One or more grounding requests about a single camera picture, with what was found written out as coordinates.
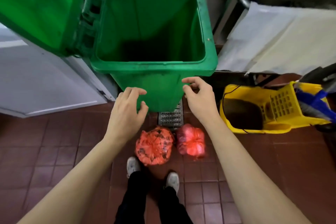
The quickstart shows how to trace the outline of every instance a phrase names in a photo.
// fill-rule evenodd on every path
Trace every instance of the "white sneaker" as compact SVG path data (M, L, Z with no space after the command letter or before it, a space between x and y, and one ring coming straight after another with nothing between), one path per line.
M173 189L178 193L180 188L180 179L179 175L176 172L170 172L167 181L166 181L166 187L173 187Z
M127 160L127 178L131 176L133 172L140 171L140 163L136 157L129 157Z

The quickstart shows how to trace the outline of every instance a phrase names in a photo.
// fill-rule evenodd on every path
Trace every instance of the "black pants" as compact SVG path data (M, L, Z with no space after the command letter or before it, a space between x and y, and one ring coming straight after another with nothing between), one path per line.
M148 177L141 171L132 173L124 199L115 216L115 224L145 224L144 213L148 191ZM159 211L162 224L193 224L172 187L162 190Z

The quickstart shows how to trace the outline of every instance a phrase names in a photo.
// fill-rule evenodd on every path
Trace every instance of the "metal drain grate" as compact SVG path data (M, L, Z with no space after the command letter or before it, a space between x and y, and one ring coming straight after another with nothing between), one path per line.
M171 131L183 126L182 100L173 112L159 112L159 125L168 127Z

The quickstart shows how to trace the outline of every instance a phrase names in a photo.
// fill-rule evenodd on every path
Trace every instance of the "hand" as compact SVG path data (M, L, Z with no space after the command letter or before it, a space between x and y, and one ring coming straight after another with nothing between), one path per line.
M127 87L119 94L111 112L104 140L113 138L120 143L126 143L139 131L145 121L148 106L142 101L140 111L137 113L137 99L139 95L146 93L144 89Z
M188 77L182 79L183 83L191 83L184 85L183 91L188 100L191 112L205 126L207 121L212 121L219 117L217 111L215 94L212 87L199 77ZM192 88L199 89L198 93L193 92Z

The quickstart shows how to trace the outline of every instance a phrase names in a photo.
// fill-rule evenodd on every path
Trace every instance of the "trash bin lid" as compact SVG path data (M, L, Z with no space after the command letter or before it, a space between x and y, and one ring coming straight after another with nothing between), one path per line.
M58 56L69 56L84 0L0 0L0 22Z

